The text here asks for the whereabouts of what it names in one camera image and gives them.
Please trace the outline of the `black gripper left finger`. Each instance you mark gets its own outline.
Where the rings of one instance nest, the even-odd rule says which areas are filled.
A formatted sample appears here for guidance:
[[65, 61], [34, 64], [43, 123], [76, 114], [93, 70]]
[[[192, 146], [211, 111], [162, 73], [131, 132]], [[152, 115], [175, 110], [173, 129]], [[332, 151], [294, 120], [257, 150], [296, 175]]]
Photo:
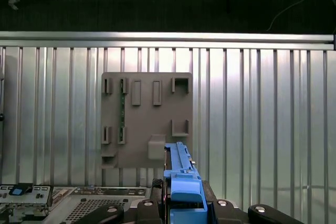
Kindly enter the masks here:
[[152, 180], [149, 199], [140, 200], [135, 207], [109, 204], [86, 215], [86, 223], [163, 223], [163, 180]]

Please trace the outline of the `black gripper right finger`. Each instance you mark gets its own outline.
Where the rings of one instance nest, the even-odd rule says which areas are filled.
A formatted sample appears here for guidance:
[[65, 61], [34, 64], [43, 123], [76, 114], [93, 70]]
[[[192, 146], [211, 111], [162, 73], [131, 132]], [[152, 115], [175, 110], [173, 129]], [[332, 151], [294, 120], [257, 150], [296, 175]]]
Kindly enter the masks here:
[[264, 204], [252, 205], [246, 212], [234, 202], [217, 199], [209, 182], [202, 181], [208, 206], [208, 223], [302, 224], [301, 221]]

